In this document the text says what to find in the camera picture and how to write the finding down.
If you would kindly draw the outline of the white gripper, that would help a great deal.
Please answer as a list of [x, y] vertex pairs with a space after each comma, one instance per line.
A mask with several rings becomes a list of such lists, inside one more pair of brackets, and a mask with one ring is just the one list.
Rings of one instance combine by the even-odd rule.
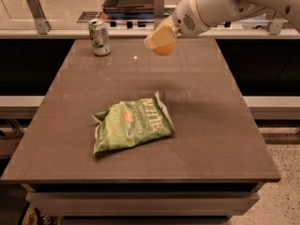
[[185, 38], [195, 38], [211, 28], [211, 24], [203, 16], [203, 0], [181, 0], [172, 16], [166, 18], [160, 25], [143, 41], [150, 50], [174, 43], [177, 34], [173, 29], [176, 26]]

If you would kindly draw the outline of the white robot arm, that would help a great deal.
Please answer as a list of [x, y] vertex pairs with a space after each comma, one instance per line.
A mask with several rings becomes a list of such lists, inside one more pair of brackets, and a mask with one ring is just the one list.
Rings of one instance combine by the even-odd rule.
[[244, 20], [266, 9], [274, 10], [300, 31], [300, 0], [181, 0], [144, 44], [156, 50], [174, 44], [178, 36], [195, 38], [221, 23]]

